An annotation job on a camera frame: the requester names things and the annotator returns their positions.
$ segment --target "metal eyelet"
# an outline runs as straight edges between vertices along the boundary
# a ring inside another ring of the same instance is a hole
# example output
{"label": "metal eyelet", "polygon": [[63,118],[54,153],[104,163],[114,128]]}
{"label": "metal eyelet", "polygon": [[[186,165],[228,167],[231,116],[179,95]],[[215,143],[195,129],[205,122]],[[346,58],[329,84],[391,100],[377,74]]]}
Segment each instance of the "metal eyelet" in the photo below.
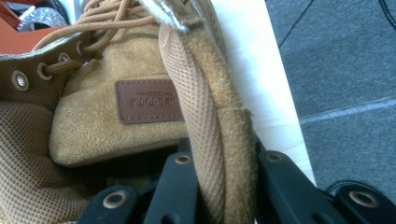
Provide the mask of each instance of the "metal eyelet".
{"label": "metal eyelet", "polygon": [[179,156],[176,158],[176,162],[179,164],[186,164],[190,162],[190,157],[188,156]]}
{"label": "metal eyelet", "polygon": [[128,193],[124,190],[117,190],[108,194],[103,199],[103,206],[108,209],[123,206],[128,201]]}
{"label": "metal eyelet", "polygon": [[282,156],[277,153],[268,153],[265,158],[271,162],[281,162],[283,160]]}
{"label": "metal eyelet", "polygon": [[380,205],[379,200],[368,192],[352,190],[349,192],[349,197],[353,202],[364,207],[376,208]]}
{"label": "metal eyelet", "polygon": [[80,40],[77,42],[76,50],[79,56],[83,56],[84,53],[82,52],[81,47],[84,45],[84,43]]}
{"label": "metal eyelet", "polygon": [[18,91],[27,91],[29,88],[29,80],[26,75],[18,70],[12,74],[12,83]]}
{"label": "metal eyelet", "polygon": [[59,57],[58,57],[58,61],[59,61],[60,63],[61,63],[61,62],[67,62],[67,61],[70,61],[70,57],[69,57],[68,54],[62,52],[62,53],[59,55]]}
{"label": "metal eyelet", "polygon": [[43,72],[43,68],[45,68],[46,66],[47,66],[46,63],[39,63],[38,67],[37,67],[37,73],[41,78],[43,78],[46,81],[49,81],[50,79],[52,79],[52,76],[46,76],[46,75],[44,75],[44,72]]}

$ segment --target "gray floor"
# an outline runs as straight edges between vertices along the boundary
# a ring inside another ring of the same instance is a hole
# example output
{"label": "gray floor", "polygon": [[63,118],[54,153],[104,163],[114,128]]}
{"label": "gray floor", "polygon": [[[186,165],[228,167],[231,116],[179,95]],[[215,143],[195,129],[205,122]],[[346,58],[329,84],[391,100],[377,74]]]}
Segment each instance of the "gray floor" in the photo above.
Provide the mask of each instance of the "gray floor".
{"label": "gray floor", "polygon": [[318,186],[359,180],[396,203],[396,29],[379,1],[266,5]]}

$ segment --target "shoelace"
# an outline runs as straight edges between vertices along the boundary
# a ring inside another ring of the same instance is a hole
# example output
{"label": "shoelace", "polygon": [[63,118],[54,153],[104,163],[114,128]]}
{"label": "shoelace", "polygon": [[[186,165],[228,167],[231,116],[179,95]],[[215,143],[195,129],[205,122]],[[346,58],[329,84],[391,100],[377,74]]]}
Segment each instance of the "shoelace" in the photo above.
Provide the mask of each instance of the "shoelace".
{"label": "shoelace", "polygon": [[[104,48],[116,35],[119,29],[134,28],[152,24],[155,22],[153,16],[139,19],[128,19],[145,9],[139,5],[137,0],[91,0],[85,7],[84,13],[75,24],[52,32],[45,36],[35,45],[33,50],[42,49],[48,44],[60,38],[80,32],[93,31],[92,36],[96,42],[89,46],[82,46],[81,53],[96,52]],[[67,60],[43,67],[46,76],[57,75],[65,71],[80,68],[82,63],[76,60]]]}

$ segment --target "perforated fabric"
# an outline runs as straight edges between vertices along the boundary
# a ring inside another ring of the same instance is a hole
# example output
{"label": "perforated fabric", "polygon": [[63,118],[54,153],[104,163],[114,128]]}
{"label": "perforated fabric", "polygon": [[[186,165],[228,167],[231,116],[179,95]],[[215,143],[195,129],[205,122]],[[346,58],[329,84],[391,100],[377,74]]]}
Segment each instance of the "perforated fabric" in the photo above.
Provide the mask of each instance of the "perforated fabric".
{"label": "perforated fabric", "polygon": [[8,223],[75,221],[91,194],[48,156],[52,113],[0,103],[0,207]]}
{"label": "perforated fabric", "polygon": [[227,64],[205,30],[195,28],[183,37],[217,109],[226,170],[224,223],[253,223],[257,159],[250,112],[242,107]]}
{"label": "perforated fabric", "polygon": [[0,224],[7,224],[6,216],[4,215],[4,211],[1,207],[0,207]]}
{"label": "perforated fabric", "polygon": [[224,159],[216,109],[207,80],[187,49],[184,39],[177,31],[165,25],[160,29],[160,51],[179,95],[210,220],[213,223],[222,223]]}
{"label": "perforated fabric", "polygon": [[[53,76],[51,80],[44,80],[38,75],[37,67],[40,63],[48,65],[57,63],[61,53],[66,53],[72,60],[80,62],[91,59],[92,54],[83,56],[78,54],[78,41],[88,43],[89,34],[70,38],[66,45],[61,44],[56,47],[52,45],[35,53],[0,55],[0,100],[41,105],[49,110],[54,110],[68,76],[60,74]],[[27,91],[17,90],[12,83],[12,74],[17,70],[23,72],[29,81],[28,94]]]}

